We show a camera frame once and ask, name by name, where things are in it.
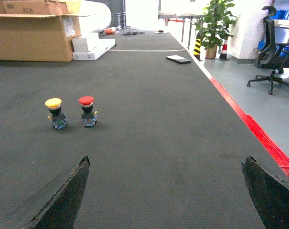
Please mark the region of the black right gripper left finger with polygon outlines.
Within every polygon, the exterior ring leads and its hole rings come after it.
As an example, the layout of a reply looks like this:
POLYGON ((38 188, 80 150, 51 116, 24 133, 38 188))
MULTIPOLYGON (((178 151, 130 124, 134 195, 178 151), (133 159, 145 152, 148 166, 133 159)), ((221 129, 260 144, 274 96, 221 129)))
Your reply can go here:
POLYGON ((87 186, 90 160, 60 173, 22 205, 0 218, 0 229, 72 229, 87 186))

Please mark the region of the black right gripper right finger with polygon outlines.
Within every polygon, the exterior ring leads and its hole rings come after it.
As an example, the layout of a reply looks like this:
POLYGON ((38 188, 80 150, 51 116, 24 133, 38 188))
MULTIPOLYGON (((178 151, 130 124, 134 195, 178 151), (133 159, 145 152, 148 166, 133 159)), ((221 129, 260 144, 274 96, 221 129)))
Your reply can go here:
POLYGON ((289 229, 289 177, 270 172, 249 156, 242 172, 249 195, 267 229, 289 229))

